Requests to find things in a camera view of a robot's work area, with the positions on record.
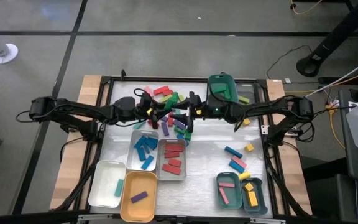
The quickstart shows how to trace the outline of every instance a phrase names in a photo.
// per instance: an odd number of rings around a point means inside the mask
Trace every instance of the gray floor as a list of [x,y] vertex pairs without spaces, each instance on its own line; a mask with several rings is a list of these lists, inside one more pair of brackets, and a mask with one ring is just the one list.
[[[71,31],[80,0],[1,0],[0,30]],[[298,3],[302,11],[311,6]],[[289,1],[230,0],[89,0],[80,31],[242,31],[329,32],[347,14],[343,4],[322,3],[306,16],[294,16]],[[3,36],[20,49],[18,59],[0,66],[0,215],[11,203],[29,160],[38,124],[20,124],[14,116],[28,110],[30,101],[51,93],[70,36]],[[266,78],[265,71],[291,48],[308,44],[312,49],[322,37],[217,37],[217,36],[77,36],[68,61],[59,97],[76,100],[83,75],[207,77],[225,71],[236,78]],[[308,54],[298,50],[283,58],[272,78],[293,82],[316,81],[299,75],[296,61]],[[321,67],[319,76],[341,76],[358,65],[358,38],[345,41]],[[285,85],[286,90],[309,90],[318,85]],[[358,86],[341,86],[338,89]],[[323,109],[326,95],[312,97]],[[334,114],[341,138],[339,113]],[[305,166],[344,156],[332,137],[328,115],[316,118],[312,143],[298,143]],[[24,212],[48,210],[59,167],[60,146],[67,135],[51,124],[24,206]]]

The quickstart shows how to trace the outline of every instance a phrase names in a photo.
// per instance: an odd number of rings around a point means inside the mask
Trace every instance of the red block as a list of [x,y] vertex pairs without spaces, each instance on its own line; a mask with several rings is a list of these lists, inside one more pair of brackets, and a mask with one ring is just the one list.
[[180,155],[179,152],[166,152],[166,153],[164,153],[165,158],[175,158],[175,157],[179,157],[179,155]]
[[169,159],[168,164],[173,165],[175,167],[180,167],[181,161],[177,159]]
[[219,186],[220,187],[234,187],[235,185],[231,184],[231,183],[219,183]]
[[239,164],[242,168],[246,168],[247,164],[245,164],[245,162],[243,162],[240,158],[238,158],[237,156],[233,156],[233,158],[231,158],[234,162],[236,162],[236,164]]
[[170,172],[171,174],[176,174],[176,175],[180,175],[180,168],[168,165],[168,164],[164,164],[162,165],[162,170]]
[[229,204],[229,200],[227,199],[226,194],[224,193],[223,187],[219,188],[219,192],[221,193],[221,196],[222,196],[222,198],[224,200],[224,203],[226,205]]
[[164,96],[168,96],[169,94],[172,94],[172,93],[173,93],[172,90],[165,90],[165,91],[162,92],[162,94],[163,94]]
[[165,146],[165,151],[170,152],[183,152],[183,146],[181,145],[174,145],[174,144],[167,144]]
[[154,93],[155,95],[157,95],[157,94],[163,93],[165,90],[169,90],[169,87],[168,87],[168,86],[163,86],[163,87],[161,87],[161,88],[155,89],[155,90],[153,91],[153,93]]
[[172,127],[173,126],[173,118],[172,118],[172,112],[169,113],[168,116],[168,127]]

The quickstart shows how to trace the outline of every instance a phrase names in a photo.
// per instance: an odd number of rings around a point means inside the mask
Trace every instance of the yellow tray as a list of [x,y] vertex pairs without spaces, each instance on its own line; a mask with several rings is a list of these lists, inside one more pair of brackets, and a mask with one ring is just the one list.
[[[132,203],[131,197],[147,192],[147,197]],[[157,176],[152,172],[132,171],[125,177],[121,218],[127,222],[150,222],[155,212]]]

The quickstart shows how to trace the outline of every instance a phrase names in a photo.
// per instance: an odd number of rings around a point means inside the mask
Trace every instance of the yellow cable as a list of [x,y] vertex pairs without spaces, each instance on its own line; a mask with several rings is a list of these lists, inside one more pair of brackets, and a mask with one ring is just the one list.
[[334,126],[333,126],[333,110],[332,111],[328,111],[329,113],[329,123],[331,125],[331,130],[333,131],[333,135],[334,135],[334,138],[335,140],[338,142],[338,144],[343,148],[345,149],[345,146],[342,145],[342,143],[340,142],[340,140],[338,139],[338,137],[336,136],[335,134],[335,130],[334,130]]
[[302,14],[306,14],[306,13],[310,12],[312,9],[314,9],[314,7],[316,7],[318,4],[320,4],[321,1],[322,1],[322,0],[318,1],[314,6],[312,6],[310,9],[306,10],[305,12],[297,12],[297,11],[295,10],[295,7],[292,8],[292,11],[293,11],[296,15],[298,15],[298,16],[300,16],[300,15],[302,15]]
[[[352,78],[350,78],[350,79],[348,79],[348,80],[344,80],[344,81],[341,81],[341,82],[339,82],[339,83],[335,83],[335,84],[331,85],[330,87],[342,85],[343,83],[347,83],[348,81],[351,81],[351,80],[353,80],[353,79],[355,79],[355,78],[358,78],[358,75],[356,75],[355,77],[352,77]],[[285,93],[312,93],[312,92],[314,92],[314,91],[316,91],[316,90],[286,91]]]

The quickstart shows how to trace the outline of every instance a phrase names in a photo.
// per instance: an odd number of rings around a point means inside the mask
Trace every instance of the teal tray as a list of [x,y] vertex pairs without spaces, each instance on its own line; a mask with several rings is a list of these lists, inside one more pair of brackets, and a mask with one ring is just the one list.
[[[221,193],[219,192],[220,182],[235,184],[235,187],[223,187],[226,194],[228,204],[225,204]],[[216,176],[216,192],[218,196],[218,204],[221,208],[226,209],[239,209],[242,206],[241,188],[239,176],[233,172],[222,172]]]

